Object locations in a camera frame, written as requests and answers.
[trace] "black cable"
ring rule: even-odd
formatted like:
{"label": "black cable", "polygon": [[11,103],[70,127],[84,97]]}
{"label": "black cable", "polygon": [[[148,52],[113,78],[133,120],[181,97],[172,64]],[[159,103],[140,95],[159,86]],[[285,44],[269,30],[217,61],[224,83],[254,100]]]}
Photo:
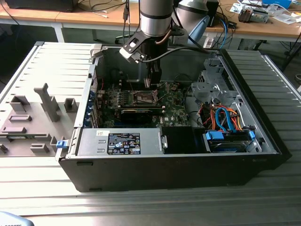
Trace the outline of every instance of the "black cable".
{"label": "black cable", "polygon": [[138,0],[138,8],[139,8],[139,24],[138,24],[138,27],[136,28],[136,31],[134,33],[136,33],[138,31],[139,27],[140,27],[140,20],[141,20],[141,18],[140,18],[140,0]]}
{"label": "black cable", "polygon": [[225,16],[223,9],[221,8],[221,6],[218,6],[221,9],[222,12],[222,16],[224,17],[224,22],[226,23],[226,25],[228,25],[228,18]]}
{"label": "black cable", "polygon": [[108,2],[105,2],[105,3],[97,3],[97,4],[94,4],[93,6],[90,5],[90,7],[91,7],[91,10],[93,10],[94,7],[96,7],[96,6],[101,6],[101,5],[110,4],[111,2],[112,2],[112,0],[109,0]]}
{"label": "black cable", "polygon": [[3,83],[4,85],[7,85],[5,82],[2,82],[2,80],[0,80],[1,83]]}
{"label": "black cable", "polygon": [[288,57],[288,59],[284,62],[283,66],[282,66],[282,71],[284,71],[286,69],[286,67],[289,65],[291,60],[299,53],[300,49],[301,49],[301,45],[299,45],[297,47],[297,49]]}
{"label": "black cable", "polygon": [[280,41],[280,42],[282,42],[283,44],[285,44],[287,47],[291,48],[291,45],[285,43],[284,41]]}
{"label": "black cable", "polygon": [[174,49],[171,49],[170,51],[167,51],[165,53],[163,53],[162,55],[156,57],[156,58],[153,58],[153,59],[150,59],[150,60],[140,60],[140,62],[142,63],[150,63],[150,62],[153,62],[153,61],[157,61],[175,51],[178,51],[178,50],[181,50],[181,49],[187,49],[187,50],[193,50],[193,51],[196,51],[196,52],[201,52],[201,53],[209,53],[208,51],[204,50],[203,48],[200,49],[200,48],[196,48],[196,47],[190,47],[190,46],[182,46],[182,47],[178,47],[178,48],[174,48]]}
{"label": "black cable", "polygon": [[185,73],[177,74],[174,78],[174,82],[175,82],[176,78],[181,76],[181,75],[185,76],[186,78],[190,79],[191,82],[193,82],[192,78],[189,75],[185,74]]}
{"label": "black cable", "polygon": [[130,35],[131,35],[131,20],[130,20],[130,1],[127,1],[127,11],[128,11],[128,39],[130,39]]}
{"label": "black cable", "polygon": [[301,36],[301,32],[300,32],[300,34],[299,34],[298,38],[296,39],[295,43],[293,44],[293,47],[292,47],[292,48],[291,48],[291,50],[288,52],[288,54],[290,54],[290,53],[291,53],[292,49],[293,49],[293,48],[295,47],[295,45],[297,44],[297,42],[298,42],[298,40],[299,40],[300,36]]}
{"label": "black cable", "polygon": [[125,28],[126,28],[126,21],[127,21],[127,19],[128,19],[128,14],[129,14],[127,1],[128,1],[128,0],[126,0],[126,6],[124,6],[123,17],[122,17],[122,18],[123,18],[123,21],[124,21],[124,23],[123,23],[123,29],[122,29],[122,40],[123,40],[123,44],[125,44],[125,42],[124,42],[124,30],[125,30]]}
{"label": "black cable", "polygon": [[291,60],[298,54],[298,52],[301,49],[301,44],[297,47],[297,49],[295,51],[293,51],[293,53],[291,54],[291,51],[293,50],[293,48],[295,47],[295,45],[297,44],[299,38],[301,36],[301,32],[298,35],[298,38],[296,39],[295,43],[293,44],[292,48],[290,49],[290,51],[288,52],[288,56],[286,57],[286,61],[283,63],[282,65],[282,69],[281,71],[284,71],[286,69],[286,67],[289,65],[289,63],[291,62]]}
{"label": "black cable", "polygon": [[0,3],[1,3],[1,5],[2,5],[2,8],[4,9],[4,11],[15,21],[15,23],[17,24],[17,25],[19,25],[20,26],[20,24],[10,15],[10,13],[4,8],[4,6],[3,6],[3,3],[2,3],[2,0],[0,0]]}
{"label": "black cable", "polygon": [[122,40],[123,40],[123,44],[125,44],[125,42],[124,42],[124,30],[125,30],[125,28],[126,28],[126,21],[124,21],[124,23],[123,23],[123,29],[122,29]]}
{"label": "black cable", "polygon": [[187,95],[188,95],[188,92],[189,92],[190,89],[191,89],[191,86],[189,86],[189,88],[187,89],[187,92],[186,92],[186,95],[185,95],[185,98],[184,98],[184,103],[183,103],[184,110],[186,112],[187,112],[187,110],[186,110],[186,99],[187,99]]}
{"label": "black cable", "polygon": [[290,51],[290,49],[287,48],[281,41],[280,41],[280,44],[281,44],[286,50]]}
{"label": "black cable", "polygon": [[231,31],[232,31],[232,35],[231,35],[231,40],[230,40],[230,43],[229,43],[229,45],[228,45],[228,48],[230,48],[230,45],[231,45],[231,43],[232,43],[232,40],[233,40],[233,33],[235,32],[235,30],[234,30],[234,32],[233,32],[233,29],[231,28]]}
{"label": "black cable", "polygon": [[118,5],[114,5],[114,6],[110,6],[110,7],[107,7],[107,8],[102,8],[102,9],[98,9],[98,10],[93,10],[93,8],[95,8],[96,6],[109,4],[111,1],[112,1],[112,0],[110,0],[109,2],[106,2],[106,3],[98,3],[98,4],[95,4],[95,5],[93,5],[93,6],[91,7],[91,10],[86,10],[86,9],[82,8],[82,7],[80,6],[80,4],[78,4],[78,6],[79,6],[79,8],[80,8],[81,10],[86,11],[86,12],[99,12],[99,11],[111,9],[111,8],[114,8],[114,7],[122,6],[122,5],[125,4],[125,2],[124,2],[124,3],[118,4]]}

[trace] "black device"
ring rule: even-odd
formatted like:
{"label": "black device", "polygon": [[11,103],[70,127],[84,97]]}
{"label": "black device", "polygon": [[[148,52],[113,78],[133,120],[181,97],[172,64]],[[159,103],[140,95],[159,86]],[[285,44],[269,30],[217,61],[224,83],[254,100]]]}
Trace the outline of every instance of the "black device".
{"label": "black device", "polygon": [[218,0],[208,0],[207,1],[207,8],[208,8],[208,13],[207,15],[210,16],[210,20],[208,23],[208,27],[213,27],[213,22],[214,22],[214,18],[215,18],[215,14],[218,8]]}
{"label": "black device", "polygon": [[228,21],[228,28],[230,29],[236,29],[237,23]]}
{"label": "black device", "polygon": [[46,9],[72,12],[79,0],[5,0],[10,8]]}

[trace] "blue clip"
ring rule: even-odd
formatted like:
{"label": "blue clip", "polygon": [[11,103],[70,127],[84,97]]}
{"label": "blue clip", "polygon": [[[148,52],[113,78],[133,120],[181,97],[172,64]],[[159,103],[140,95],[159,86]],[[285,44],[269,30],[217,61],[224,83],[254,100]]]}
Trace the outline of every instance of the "blue clip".
{"label": "blue clip", "polygon": [[251,137],[252,140],[255,139],[255,134],[254,134],[253,131],[249,131],[249,135],[250,135],[250,137]]}
{"label": "blue clip", "polygon": [[67,141],[65,141],[65,140],[59,140],[59,141],[56,143],[56,147],[57,147],[57,148],[68,148],[68,147],[67,147]]}
{"label": "blue clip", "polygon": [[224,135],[220,131],[209,131],[206,133],[207,140],[224,140]]}

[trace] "table leg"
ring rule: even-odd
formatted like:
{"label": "table leg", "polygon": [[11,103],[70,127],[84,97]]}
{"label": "table leg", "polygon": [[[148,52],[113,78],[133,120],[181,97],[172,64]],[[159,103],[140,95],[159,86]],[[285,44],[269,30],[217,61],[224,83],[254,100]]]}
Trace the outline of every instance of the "table leg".
{"label": "table leg", "polygon": [[55,34],[56,34],[56,37],[57,37],[57,41],[58,42],[65,42],[64,40],[64,36],[63,36],[63,26],[61,23],[53,23],[52,24],[52,27],[55,29]]}

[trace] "computer case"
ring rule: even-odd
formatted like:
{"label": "computer case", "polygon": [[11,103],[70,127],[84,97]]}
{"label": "computer case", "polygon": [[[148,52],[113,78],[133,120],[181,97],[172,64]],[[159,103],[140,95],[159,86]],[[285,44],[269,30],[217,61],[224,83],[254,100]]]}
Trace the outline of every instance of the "computer case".
{"label": "computer case", "polygon": [[46,9],[72,12],[79,0],[5,0],[10,8]]}

